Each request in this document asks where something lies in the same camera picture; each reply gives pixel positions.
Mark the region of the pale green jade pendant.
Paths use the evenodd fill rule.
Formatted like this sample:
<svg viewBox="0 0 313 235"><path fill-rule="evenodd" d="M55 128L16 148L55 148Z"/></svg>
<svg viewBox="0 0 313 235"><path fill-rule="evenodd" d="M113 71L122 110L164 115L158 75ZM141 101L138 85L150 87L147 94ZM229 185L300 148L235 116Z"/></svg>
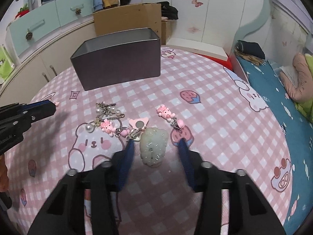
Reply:
<svg viewBox="0 0 313 235"><path fill-rule="evenodd" d="M159 166L165 157L169 134L165 129L147 128L141 135L139 150L142 162L149 167Z"/></svg>

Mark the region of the green tissue pack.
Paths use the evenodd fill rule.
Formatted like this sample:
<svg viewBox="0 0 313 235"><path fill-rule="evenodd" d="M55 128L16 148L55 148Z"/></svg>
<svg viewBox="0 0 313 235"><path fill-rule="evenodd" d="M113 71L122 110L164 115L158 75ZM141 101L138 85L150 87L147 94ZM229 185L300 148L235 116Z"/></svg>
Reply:
<svg viewBox="0 0 313 235"><path fill-rule="evenodd" d="M0 85L2 85L11 73L14 71L15 65L12 62L6 48L1 45L0 48Z"/></svg>

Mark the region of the mint drawer front left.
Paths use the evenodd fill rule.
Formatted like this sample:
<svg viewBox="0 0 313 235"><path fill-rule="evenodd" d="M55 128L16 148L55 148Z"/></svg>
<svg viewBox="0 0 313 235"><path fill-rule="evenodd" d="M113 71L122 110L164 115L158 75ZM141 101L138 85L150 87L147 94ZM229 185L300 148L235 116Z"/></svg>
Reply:
<svg viewBox="0 0 313 235"><path fill-rule="evenodd" d="M15 52L20 56L36 41L60 27L55 2L40 6L9 26Z"/></svg>

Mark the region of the mint drawer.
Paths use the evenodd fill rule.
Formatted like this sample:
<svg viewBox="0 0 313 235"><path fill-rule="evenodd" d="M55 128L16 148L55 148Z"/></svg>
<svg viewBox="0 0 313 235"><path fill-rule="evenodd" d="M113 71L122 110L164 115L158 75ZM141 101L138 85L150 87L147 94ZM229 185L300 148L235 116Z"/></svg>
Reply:
<svg viewBox="0 0 313 235"><path fill-rule="evenodd" d="M20 56L36 41L60 27L55 2L40 6L9 26L15 52Z"/></svg>
<svg viewBox="0 0 313 235"><path fill-rule="evenodd" d="M92 0L56 0L60 26L63 27L73 21L91 15L92 6ZM75 14L76 9L81 9L80 15Z"/></svg>

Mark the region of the pink checkered tablecloth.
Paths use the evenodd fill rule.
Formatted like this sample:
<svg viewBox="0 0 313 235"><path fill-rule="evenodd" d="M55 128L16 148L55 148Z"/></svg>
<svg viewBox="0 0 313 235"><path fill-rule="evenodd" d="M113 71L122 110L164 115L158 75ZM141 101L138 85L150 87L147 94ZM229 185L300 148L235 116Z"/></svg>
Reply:
<svg viewBox="0 0 313 235"><path fill-rule="evenodd" d="M220 169L245 169L279 220L286 219L291 160L279 122L249 83L207 58L162 48L159 77L90 91L69 68L32 98L40 100L56 103L56 113L34 123L6 153L8 215L22 234L65 172L91 170L126 146L123 136L91 126L100 102L113 103L120 116L109 128L144 127L126 185L112 195L122 234L193 233L201 195L188 186L181 139Z"/></svg>

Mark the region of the mint drawer front right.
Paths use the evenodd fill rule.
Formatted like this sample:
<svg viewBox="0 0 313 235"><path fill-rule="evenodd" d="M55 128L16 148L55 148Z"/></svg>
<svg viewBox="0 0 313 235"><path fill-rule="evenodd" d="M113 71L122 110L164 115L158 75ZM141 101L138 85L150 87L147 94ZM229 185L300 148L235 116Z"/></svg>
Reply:
<svg viewBox="0 0 313 235"><path fill-rule="evenodd" d="M92 6L92 0L56 0L60 26L63 27L73 21L91 15ZM80 15L75 14L76 9L81 9Z"/></svg>

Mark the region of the teal patterned bed sheet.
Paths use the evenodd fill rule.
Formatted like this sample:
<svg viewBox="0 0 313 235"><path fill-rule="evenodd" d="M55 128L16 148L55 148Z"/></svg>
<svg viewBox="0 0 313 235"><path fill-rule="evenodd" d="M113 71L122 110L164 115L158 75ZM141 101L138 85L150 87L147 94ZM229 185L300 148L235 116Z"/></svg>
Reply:
<svg viewBox="0 0 313 235"><path fill-rule="evenodd" d="M240 57L237 61L279 122L289 149L292 192L284 228L287 234L294 234L312 211L312 123L296 110L279 73L267 61L259 66Z"/></svg>

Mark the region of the green blanket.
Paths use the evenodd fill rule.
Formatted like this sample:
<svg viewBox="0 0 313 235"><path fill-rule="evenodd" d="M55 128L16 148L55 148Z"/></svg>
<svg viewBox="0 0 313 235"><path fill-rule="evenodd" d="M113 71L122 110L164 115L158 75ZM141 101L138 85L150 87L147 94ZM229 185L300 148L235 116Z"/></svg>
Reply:
<svg viewBox="0 0 313 235"><path fill-rule="evenodd" d="M312 76L312 55L304 54L306 63L308 65L310 74ZM312 123L312 98L303 103L296 103L296 109L309 121Z"/></svg>

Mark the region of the large cardboard box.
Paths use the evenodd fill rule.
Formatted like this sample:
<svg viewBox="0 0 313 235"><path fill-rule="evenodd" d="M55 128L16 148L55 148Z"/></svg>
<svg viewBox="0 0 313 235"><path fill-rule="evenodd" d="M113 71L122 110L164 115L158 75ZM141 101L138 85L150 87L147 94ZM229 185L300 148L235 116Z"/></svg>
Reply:
<svg viewBox="0 0 313 235"><path fill-rule="evenodd" d="M93 13L95 33L102 36L130 29L150 28L161 37L161 5L131 4Z"/></svg>

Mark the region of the pink pillow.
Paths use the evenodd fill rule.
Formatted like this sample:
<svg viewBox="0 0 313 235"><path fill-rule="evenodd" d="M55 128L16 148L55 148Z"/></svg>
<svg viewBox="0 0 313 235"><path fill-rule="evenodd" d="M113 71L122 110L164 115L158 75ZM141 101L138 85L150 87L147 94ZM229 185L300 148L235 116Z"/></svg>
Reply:
<svg viewBox="0 0 313 235"><path fill-rule="evenodd" d="M312 99L312 74L306 58L297 53L291 66L282 66L280 79L289 97L298 103Z"/></svg>

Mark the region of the black clothes pile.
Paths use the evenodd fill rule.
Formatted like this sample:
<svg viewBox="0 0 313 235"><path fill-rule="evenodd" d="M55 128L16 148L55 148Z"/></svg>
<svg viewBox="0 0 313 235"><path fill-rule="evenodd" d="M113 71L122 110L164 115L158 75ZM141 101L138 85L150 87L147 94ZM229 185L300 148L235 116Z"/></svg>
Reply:
<svg viewBox="0 0 313 235"><path fill-rule="evenodd" d="M161 5L161 15L168 20L178 20L178 10L168 1L158 2Z"/></svg>

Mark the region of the white bench board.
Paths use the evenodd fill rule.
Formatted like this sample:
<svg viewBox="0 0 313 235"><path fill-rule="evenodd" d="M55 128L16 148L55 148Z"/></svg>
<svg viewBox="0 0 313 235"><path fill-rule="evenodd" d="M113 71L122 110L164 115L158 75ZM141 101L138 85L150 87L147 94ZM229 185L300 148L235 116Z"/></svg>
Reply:
<svg viewBox="0 0 313 235"><path fill-rule="evenodd" d="M171 37L166 46L200 55L214 57L223 61L228 59L228 56L222 47L204 42Z"/></svg>

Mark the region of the pearl metal keychain bunch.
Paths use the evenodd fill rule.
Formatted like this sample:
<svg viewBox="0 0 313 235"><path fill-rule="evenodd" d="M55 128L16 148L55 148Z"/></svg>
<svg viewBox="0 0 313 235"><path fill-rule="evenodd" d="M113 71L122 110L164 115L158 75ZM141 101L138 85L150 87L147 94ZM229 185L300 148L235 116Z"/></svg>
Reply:
<svg viewBox="0 0 313 235"><path fill-rule="evenodd" d="M96 103L95 107L95 119L85 126L85 130L88 133L92 133L97 127L100 127L105 119L111 120L113 124L114 120L121 120L125 117L125 114L116 108L115 103L106 104L105 102L99 102Z"/></svg>

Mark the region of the pink bear keychain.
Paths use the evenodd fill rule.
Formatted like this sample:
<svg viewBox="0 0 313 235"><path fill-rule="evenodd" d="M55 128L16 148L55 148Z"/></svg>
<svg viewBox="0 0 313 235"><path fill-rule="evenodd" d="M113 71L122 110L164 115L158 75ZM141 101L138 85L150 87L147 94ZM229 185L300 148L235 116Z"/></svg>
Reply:
<svg viewBox="0 0 313 235"><path fill-rule="evenodd" d="M185 123L182 119L178 119L176 114L172 112L166 105L161 104L156 112L159 117L165 119L170 125L177 130L182 130L185 127Z"/></svg>

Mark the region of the mint bed frame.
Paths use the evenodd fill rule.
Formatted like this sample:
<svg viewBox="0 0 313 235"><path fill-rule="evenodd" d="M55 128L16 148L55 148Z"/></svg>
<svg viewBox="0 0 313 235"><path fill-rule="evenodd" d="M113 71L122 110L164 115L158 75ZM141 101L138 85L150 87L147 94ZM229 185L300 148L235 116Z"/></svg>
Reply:
<svg viewBox="0 0 313 235"><path fill-rule="evenodd" d="M271 13L271 0L244 0L239 28L233 38L229 57L235 56L235 45L266 24Z"/></svg>

